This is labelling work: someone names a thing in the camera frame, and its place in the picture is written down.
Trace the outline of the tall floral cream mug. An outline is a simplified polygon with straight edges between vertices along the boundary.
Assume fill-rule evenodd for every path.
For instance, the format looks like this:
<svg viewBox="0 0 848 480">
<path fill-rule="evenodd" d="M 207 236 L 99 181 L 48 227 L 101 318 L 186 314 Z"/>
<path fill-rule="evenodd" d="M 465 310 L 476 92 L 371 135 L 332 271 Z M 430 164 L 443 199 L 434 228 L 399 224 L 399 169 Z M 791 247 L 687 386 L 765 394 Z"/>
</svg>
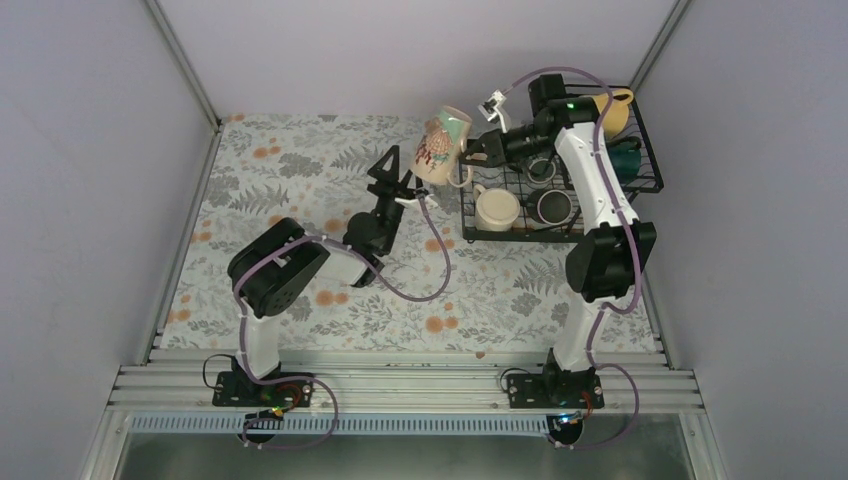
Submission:
<svg viewBox="0 0 848 480">
<path fill-rule="evenodd" d="M 464 112 L 443 105 L 425 122 L 410 171 L 423 182 L 463 188 L 472 182 L 473 167 L 460 174 L 459 157 L 466 150 L 472 119 Z"/>
</svg>

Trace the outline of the matte black mug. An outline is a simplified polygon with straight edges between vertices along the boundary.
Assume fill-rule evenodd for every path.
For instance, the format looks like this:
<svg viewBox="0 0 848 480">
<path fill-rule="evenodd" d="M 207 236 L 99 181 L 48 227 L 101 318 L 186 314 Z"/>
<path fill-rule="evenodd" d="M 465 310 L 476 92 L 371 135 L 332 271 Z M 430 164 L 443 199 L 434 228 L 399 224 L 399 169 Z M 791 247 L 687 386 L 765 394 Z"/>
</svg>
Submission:
<svg viewBox="0 0 848 480">
<path fill-rule="evenodd" d="M 540 189 L 526 199 L 528 215 L 536 222 L 559 225 L 567 221 L 572 213 L 572 201 L 565 190 Z"/>
</svg>

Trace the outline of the short cream mug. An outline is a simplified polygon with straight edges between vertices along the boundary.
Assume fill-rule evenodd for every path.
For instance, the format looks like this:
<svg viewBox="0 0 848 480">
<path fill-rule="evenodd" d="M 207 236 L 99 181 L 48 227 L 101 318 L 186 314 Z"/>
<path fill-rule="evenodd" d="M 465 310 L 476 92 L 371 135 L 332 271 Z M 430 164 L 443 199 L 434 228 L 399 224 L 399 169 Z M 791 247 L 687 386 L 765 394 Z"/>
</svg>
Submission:
<svg viewBox="0 0 848 480">
<path fill-rule="evenodd" d="M 473 187 L 474 226 L 488 232 L 506 232 L 512 229 L 521 213 L 518 198 L 502 188 Z"/>
</svg>

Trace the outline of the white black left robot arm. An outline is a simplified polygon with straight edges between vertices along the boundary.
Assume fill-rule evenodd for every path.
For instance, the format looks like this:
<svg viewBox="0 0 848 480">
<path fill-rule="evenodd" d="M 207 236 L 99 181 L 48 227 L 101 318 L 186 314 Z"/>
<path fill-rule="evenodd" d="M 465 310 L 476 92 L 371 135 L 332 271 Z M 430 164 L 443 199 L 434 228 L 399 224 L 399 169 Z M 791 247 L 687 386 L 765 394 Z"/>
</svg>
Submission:
<svg viewBox="0 0 848 480">
<path fill-rule="evenodd" d="M 241 310 L 239 349 L 232 361 L 239 392 L 255 405 L 270 402 L 278 391 L 278 325 L 272 318 L 297 300 L 316 277 L 362 288 L 383 268 L 381 259 L 395 243 L 407 200 L 416 204 L 422 186 L 400 174 L 400 147 L 393 145 L 368 170 L 376 196 L 370 211 L 353 215 L 340 242 L 310 236 L 294 219 L 284 218 L 242 249 L 227 273 Z"/>
</svg>

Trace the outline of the dark grey mug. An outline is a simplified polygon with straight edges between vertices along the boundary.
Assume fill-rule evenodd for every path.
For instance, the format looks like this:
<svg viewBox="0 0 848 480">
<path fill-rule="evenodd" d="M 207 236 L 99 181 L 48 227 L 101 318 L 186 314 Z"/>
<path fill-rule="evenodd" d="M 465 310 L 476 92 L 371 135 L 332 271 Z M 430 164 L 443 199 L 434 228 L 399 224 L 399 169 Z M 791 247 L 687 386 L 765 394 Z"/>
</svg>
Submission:
<svg viewBox="0 0 848 480">
<path fill-rule="evenodd" d="M 523 172 L 528 182 L 540 185 L 552 181 L 558 173 L 558 167 L 553 159 L 535 158 L 524 164 Z"/>
</svg>

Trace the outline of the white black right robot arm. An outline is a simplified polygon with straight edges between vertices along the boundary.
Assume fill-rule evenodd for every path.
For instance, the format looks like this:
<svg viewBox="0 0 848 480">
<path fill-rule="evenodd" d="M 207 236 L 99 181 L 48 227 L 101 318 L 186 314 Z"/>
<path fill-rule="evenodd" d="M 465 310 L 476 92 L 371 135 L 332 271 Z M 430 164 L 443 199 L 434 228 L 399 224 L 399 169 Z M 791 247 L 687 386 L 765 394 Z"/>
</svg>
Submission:
<svg viewBox="0 0 848 480">
<path fill-rule="evenodd" d="M 657 239 L 654 225 L 631 206 L 608 154 L 609 139 L 629 119 L 631 93 L 599 82 L 595 96 L 570 94 L 565 71 L 550 67 L 523 77 L 533 118 L 522 126 L 506 113 L 508 92 L 494 91 L 479 110 L 497 129 L 474 140 L 459 158 L 465 165 L 493 168 L 549 153 L 562 161 L 582 216 L 584 233 L 565 261 L 572 305 L 564 332 L 540 372 L 505 372 L 513 409 L 603 407 L 598 373 L 606 366 L 596 359 L 596 340 L 609 314 L 637 306 L 642 271 Z"/>
</svg>

